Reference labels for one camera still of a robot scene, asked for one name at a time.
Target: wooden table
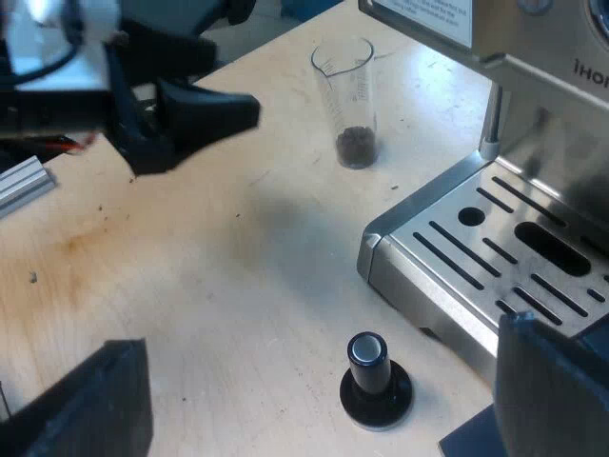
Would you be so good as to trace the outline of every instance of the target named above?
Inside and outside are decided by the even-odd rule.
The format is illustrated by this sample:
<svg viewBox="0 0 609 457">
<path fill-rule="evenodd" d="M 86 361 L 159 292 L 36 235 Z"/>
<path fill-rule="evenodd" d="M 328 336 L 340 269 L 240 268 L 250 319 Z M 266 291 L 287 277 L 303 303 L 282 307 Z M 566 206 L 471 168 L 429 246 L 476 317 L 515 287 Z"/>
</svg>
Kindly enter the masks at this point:
<svg viewBox="0 0 609 457">
<path fill-rule="evenodd" d="M 309 64 L 338 33 L 377 48 L 371 169 L 337 163 Z M 260 128 L 134 181 L 101 139 L 51 161 L 58 188 L 0 222 L 11 408 L 106 340 L 145 337 L 152 456 L 438 455 L 491 393 L 355 265 L 368 222 L 476 147 L 489 83 L 347 2 L 202 85 L 254 94 Z M 415 384 L 408 419 L 386 433 L 355 427 L 339 400 L 346 344 L 364 329 Z"/>
</svg>

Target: measuring glass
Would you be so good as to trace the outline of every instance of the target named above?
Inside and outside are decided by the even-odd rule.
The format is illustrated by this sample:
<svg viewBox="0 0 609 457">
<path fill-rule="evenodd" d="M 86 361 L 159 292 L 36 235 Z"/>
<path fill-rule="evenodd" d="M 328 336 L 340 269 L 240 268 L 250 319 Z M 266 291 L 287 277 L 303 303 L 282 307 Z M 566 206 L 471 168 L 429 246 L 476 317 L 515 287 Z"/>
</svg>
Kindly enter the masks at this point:
<svg viewBox="0 0 609 457">
<path fill-rule="evenodd" d="M 373 62 L 374 46 L 359 37 L 324 41 L 311 55 L 339 162 L 351 169 L 369 167 L 378 156 Z"/>
</svg>

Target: espresso machine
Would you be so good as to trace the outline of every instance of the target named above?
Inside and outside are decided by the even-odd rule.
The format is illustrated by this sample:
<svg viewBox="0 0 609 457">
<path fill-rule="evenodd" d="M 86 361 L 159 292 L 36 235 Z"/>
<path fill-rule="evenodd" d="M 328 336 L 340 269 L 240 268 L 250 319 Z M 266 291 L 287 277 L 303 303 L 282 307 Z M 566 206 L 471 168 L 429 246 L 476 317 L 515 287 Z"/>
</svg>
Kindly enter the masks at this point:
<svg viewBox="0 0 609 457">
<path fill-rule="evenodd" d="M 609 1 L 360 9 L 493 86 L 478 148 L 365 229 L 359 273 L 489 384 L 504 314 L 530 312 L 577 341 L 598 332 L 609 312 Z"/>
</svg>

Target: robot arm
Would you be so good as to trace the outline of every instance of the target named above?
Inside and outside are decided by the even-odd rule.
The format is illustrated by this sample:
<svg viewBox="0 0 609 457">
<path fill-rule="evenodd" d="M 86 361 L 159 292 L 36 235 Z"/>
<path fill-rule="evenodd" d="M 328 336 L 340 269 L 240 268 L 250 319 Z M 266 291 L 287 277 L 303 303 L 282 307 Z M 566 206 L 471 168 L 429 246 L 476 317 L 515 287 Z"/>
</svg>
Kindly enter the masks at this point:
<svg viewBox="0 0 609 457">
<path fill-rule="evenodd" d="M 206 4 L 213 7 L 207 22 L 231 8 L 229 0 Z M 0 138 L 97 129 L 135 174 L 147 174 L 257 125 L 260 106 L 250 95 L 186 82 L 211 70 L 213 43 L 155 29 L 121 10 L 116 0 L 17 0 L 5 25 Z M 132 91 L 145 83 L 156 87 L 154 110 L 144 110 Z"/>
</svg>

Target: coffee tamper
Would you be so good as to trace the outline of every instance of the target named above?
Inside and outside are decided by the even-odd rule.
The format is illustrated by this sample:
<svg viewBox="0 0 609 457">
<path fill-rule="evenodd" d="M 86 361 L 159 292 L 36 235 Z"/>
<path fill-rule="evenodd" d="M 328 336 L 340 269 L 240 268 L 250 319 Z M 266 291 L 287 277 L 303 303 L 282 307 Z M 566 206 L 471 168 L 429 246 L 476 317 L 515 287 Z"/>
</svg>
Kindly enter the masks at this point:
<svg viewBox="0 0 609 457">
<path fill-rule="evenodd" d="M 374 431 L 397 425 L 412 403 L 412 383 L 389 359 L 384 339 L 371 331 L 355 335 L 347 356 L 350 369 L 341 381 L 344 410 L 359 426 Z"/>
</svg>

